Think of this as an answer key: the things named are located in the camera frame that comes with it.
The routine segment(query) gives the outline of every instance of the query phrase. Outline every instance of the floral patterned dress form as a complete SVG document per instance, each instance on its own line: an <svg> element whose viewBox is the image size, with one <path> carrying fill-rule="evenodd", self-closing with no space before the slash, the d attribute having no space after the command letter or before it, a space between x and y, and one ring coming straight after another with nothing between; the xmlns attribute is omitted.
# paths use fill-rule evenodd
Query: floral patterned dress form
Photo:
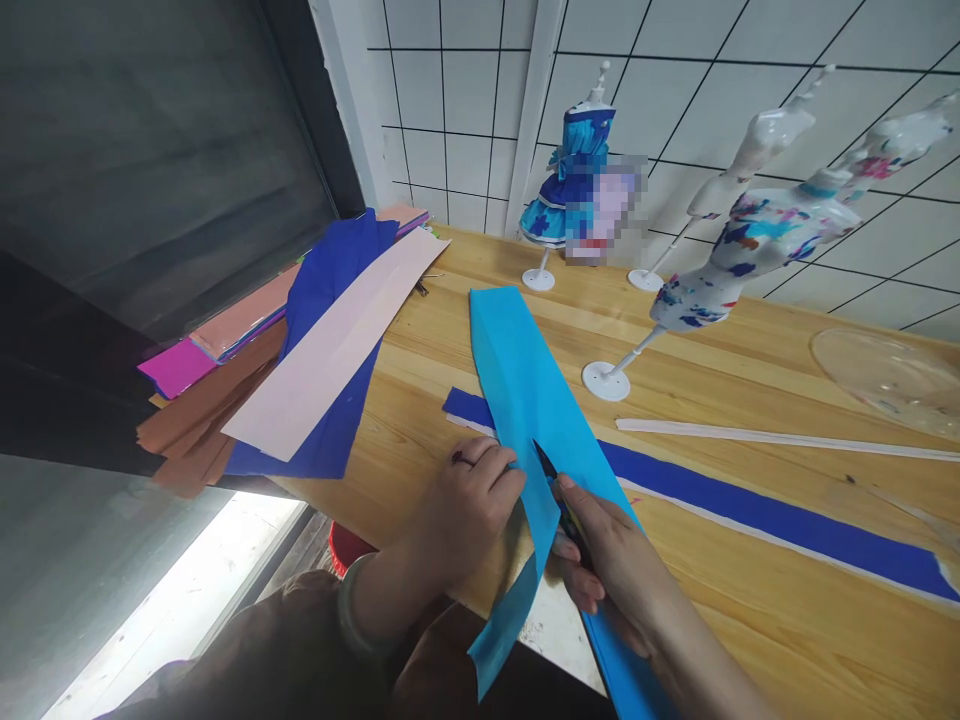
<svg viewBox="0 0 960 720"><path fill-rule="evenodd" d="M616 110L567 110L563 115L563 144L553 151L553 174L540 186L540 194L520 217L520 232L531 242L560 248L567 240L567 203L592 187L590 169L606 164L607 137Z"/></svg>
<svg viewBox="0 0 960 720"><path fill-rule="evenodd" d="M703 267L664 283L650 317L671 332L691 332L726 319L747 281L809 256L843 237L861 220L833 199L832 183L819 171L788 190L758 189L740 196Z"/></svg>

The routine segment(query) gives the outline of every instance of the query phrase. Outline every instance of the blue paper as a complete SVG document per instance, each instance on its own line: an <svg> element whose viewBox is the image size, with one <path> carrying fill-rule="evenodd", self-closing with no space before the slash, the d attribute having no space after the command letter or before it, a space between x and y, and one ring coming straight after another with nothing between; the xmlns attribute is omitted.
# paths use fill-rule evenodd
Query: blue paper
<svg viewBox="0 0 960 720"><path fill-rule="evenodd" d="M483 398L457 388L450 391L443 409L456 417L494 427ZM943 577L936 555L929 550L714 480L620 445L600 441L600 448L613 472L640 488L689 503L906 588L960 602L960 594ZM553 451L547 450L547 454L552 459Z"/></svg>
<svg viewBox="0 0 960 720"><path fill-rule="evenodd" d="M280 353L281 359L296 347L350 283L393 244L398 228L399 223L395 220L377 222L376 214L370 208L356 219L341 220L327 228L323 239L304 258L287 295L287 338ZM237 442L226 472L233 475L342 478L363 415L363 404L379 350L378 342L289 462Z"/></svg>
<svg viewBox="0 0 960 720"><path fill-rule="evenodd" d="M630 517L635 515L519 291L514 287L471 291L470 318L474 360L489 405L487 418L494 421L500 442L516 451L518 464L527 473L522 500L534 545L533 557L470 648L483 698L530 612L560 517L533 438L558 470L617 503ZM623 645L603 614L583 617L620 717L670 715L669 701L652 671Z"/></svg>

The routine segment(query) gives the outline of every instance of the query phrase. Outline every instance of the dark blue paper strip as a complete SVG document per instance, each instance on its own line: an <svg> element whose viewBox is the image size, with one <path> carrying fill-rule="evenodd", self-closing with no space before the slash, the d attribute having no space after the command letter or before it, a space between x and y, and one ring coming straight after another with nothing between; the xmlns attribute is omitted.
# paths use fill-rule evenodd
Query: dark blue paper strip
<svg viewBox="0 0 960 720"><path fill-rule="evenodd" d="M281 359L287 356L320 316L374 260L393 244L399 223L377 222L373 210L353 220L327 228L326 235L304 258L287 296L287 339ZM226 472L233 475L342 478L357 435L370 376L380 343L363 361L343 392L317 423L289 462L264 455L238 442Z"/></svg>
<svg viewBox="0 0 960 720"><path fill-rule="evenodd" d="M443 409L493 427L486 401L457 388ZM854 525L714 480L620 445L600 441L614 473L641 488L694 505L784 542L832 558L898 585L960 602L929 550L876 535Z"/></svg>

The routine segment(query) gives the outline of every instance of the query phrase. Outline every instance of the mannequin stand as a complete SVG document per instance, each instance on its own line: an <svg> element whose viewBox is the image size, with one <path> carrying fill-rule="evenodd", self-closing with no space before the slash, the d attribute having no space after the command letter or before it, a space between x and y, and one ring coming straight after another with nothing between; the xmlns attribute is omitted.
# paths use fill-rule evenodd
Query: mannequin stand
<svg viewBox="0 0 960 720"><path fill-rule="evenodd" d="M616 365L601 360L587 365L580 373L584 386L601 400L607 400L608 402L623 400L630 394L630 379L623 372L623 369L636 360L650 343L666 331L667 329L661 325L654 327L650 334L643 339L643 342L627 353Z"/></svg>
<svg viewBox="0 0 960 720"><path fill-rule="evenodd" d="M673 252L674 248L677 247L677 244L680 242L680 238L686 235L687 231L697 223L700 218L690 218L687 221L687 224L683 226L683 230L680 231L680 234L677 235L673 242L664 250L660 257L657 258L657 261L653 264L653 267L649 270L642 270L637 268L636 270L631 270L627 273L627 280L638 290L644 290L646 292L659 292L660 288L663 287L663 278L657 275L657 270L661 268L666 259L670 256L670 253Z"/></svg>
<svg viewBox="0 0 960 720"><path fill-rule="evenodd" d="M531 290L546 292L556 283L553 273L545 269L548 257L550 257L550 248L544 248L543 258L540 260L540 267L536 270L527 270L523 274L523 284Z"/></svg>

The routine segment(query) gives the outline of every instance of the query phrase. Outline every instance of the blue dress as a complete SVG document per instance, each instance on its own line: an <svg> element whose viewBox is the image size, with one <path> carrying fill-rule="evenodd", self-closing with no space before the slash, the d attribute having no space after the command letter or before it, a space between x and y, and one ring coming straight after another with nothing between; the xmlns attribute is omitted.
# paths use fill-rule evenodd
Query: blue dress
<svg viewBox="0 0 960 720"><path fill-rule="evenodd" d="M520 232L531 242L560 248L566 244L568 228L585 224L583 217L568 217L567 204L588 202L593 169L606 165L607 137L616 110L573 108L563 115L563 145L553 151L553 175L540 186L540 194L520 217ZM582 215L583 210L574 211Z"/></svg>

